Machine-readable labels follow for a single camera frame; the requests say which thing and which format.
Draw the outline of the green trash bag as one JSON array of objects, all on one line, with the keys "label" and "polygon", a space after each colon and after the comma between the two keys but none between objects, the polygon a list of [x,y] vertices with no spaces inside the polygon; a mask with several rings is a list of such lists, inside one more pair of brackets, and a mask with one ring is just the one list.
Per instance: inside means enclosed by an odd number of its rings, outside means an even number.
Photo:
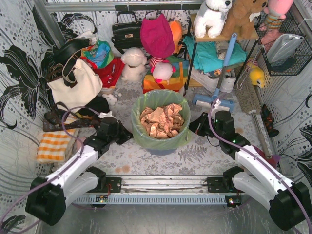
[{"label": "green trash bag", "polygon": [[190,107],[172,90],[152,90],[141,95],[131,110],[132,133],[137,144],[149,150],[175,150],[191,136]]}]

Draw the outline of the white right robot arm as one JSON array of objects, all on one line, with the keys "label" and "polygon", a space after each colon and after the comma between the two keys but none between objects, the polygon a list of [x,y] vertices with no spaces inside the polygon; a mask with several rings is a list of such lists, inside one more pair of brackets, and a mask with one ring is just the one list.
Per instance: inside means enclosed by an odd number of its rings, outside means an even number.
[{"label": "white right robot arm", "polygon": [[210,119],[206,112],[190,123],[189,129],[202,137],[215,137],[221,150],[243,167],[223,173],[227,191],[240,190],[265,207],[273,222],[288,231],[312,216],[310,191],[278,172],[242,135],[236,132],[229,111],[219,111]]}]

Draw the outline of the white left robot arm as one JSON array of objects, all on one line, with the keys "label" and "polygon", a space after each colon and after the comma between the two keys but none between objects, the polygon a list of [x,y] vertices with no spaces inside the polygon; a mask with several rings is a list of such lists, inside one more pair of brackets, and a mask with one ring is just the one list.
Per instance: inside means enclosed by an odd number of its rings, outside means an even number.
[{"label": "white left robot arm", "polygon": [[25,210],[39,220],[55,225],[66,208],[86,192],[111,192],[106,173],[92,166],[111,144],[122,145],[133,138],[115,117],[104,117],[96,133],[86,138],[82,147],[58,170],[37,177],[30,187]]}]

